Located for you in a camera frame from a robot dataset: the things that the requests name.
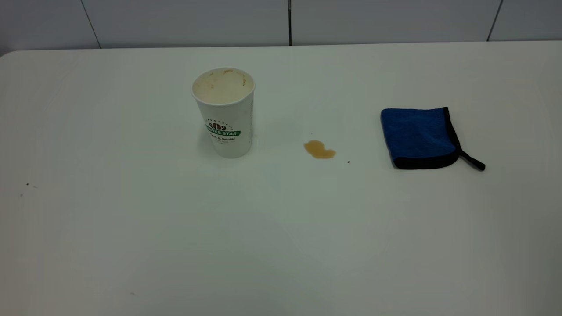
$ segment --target cup rim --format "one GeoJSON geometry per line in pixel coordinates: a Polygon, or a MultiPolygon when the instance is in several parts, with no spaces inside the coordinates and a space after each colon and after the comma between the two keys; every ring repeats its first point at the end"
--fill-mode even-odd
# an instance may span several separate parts
{"type": "Polygon", "coordinates": [[[193,96],[193,98],[194,98],[197,102],[200,102],[200,103],[202,103],[202,104],[209,105],[209,106],[223,107],[223,106],[229,106],[229,105],[237,104],[237,103],[240,103],[240,102],[244,101],[244,100],[247,99],[251,94],[253,94],[253,92],[254,92],[255,89],[256,89],[256,82],[254,81],[252,75],[249,74],[247,71],[244,71],[244,70],[242,70],[242,69],[240,69],[240,68],[236,68],[236,67],[222,66],[222,67],[216,67],[216,68],[213,68],[213,69],[209,69],[209,70],[207,70],[207,71],[204,71],[204,72],[203,72],[202,74],[200,74],[199,76],[197,76],[197,78],[195,78],[195,80],[194,80],[193,83],[191,84],[191,95],[193,96]],[[201,78],[202,75],[208,73],[209,71],[218,70],[218,69],[223,69],[223,68],[239,70],[239,71],[244,72],[244,73],[247,74],[248,76],[250,76],[250,78],[252,78],[252,82],[253,82],[252,90],[250,90],[250,92],[248,92],[248,94],[245,95],[245,96],[243,96],[241,99],[236,100],[236,101],[233,101],[233,102],[229,102],[229,103],[208,103],[208,102],[205,102],[205,101],[201,100],[200,98],[198,98],[198,97],[195,95],[194,91],[193,91],[193,84],[194,84],[199,78],[201,78]]]}

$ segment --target brown liquid puddle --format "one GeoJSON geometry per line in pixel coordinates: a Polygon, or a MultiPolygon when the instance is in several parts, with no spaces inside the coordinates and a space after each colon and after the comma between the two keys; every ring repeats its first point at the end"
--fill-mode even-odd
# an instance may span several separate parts
{"type": "Polygon", "coordinates": [[[316,159],[329,159],[334,158],[336,152],[331,149],[326,149],[323,142],[310,141],[305,143],[305,149],[316,159]]]}

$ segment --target cup logo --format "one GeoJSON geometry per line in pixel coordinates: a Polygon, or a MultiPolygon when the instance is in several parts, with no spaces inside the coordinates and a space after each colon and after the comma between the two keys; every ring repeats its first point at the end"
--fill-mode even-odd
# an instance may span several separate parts
{"type": "Polygon", "coordinates": [[[211,119],[207,119],[206,128],[209,132],[221,136],[236,137],[240,136],[241,133],[239,130],[234,130],[232,126],[225,122],[211,119]]]}

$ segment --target white wall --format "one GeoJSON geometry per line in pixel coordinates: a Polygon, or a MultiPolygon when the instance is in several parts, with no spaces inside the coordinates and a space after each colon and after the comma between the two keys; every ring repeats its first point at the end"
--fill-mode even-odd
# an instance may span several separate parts
{"type": "Polygon", "coordinates": [[[485,41],[500,0],[294,0],[293,44],[485,41]]]}
{"type": "Polygon", "coordinates": [[[0,0],[0,55],[53,48],[99,48],[80,0],[0,0]]]}
{"type": "Polygon", "coordinates": [[[561,0],[504,0],[490,40],[562,39],[561,0]]]}
{"type": "Polygon", "coordinates": [[[287,0],[84,0],[102,48],[288,45],[287,0]]]}

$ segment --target black strap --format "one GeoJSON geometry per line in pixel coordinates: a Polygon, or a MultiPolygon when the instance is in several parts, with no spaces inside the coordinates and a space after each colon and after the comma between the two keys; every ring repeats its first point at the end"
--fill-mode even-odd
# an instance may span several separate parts
{"type": "Polygon", "coordinates": [[[466,152],[464,152],[463,150],[459,151],[459,156],[463,157],[464,159],[466,159],[468,162],[470,162],[471,164],[473,164],[476,168],[478,168],[481,171],[484,171],[484,169],[486,169],[486,165],[481,163],[480,161],[470,157],[466,152]]]}

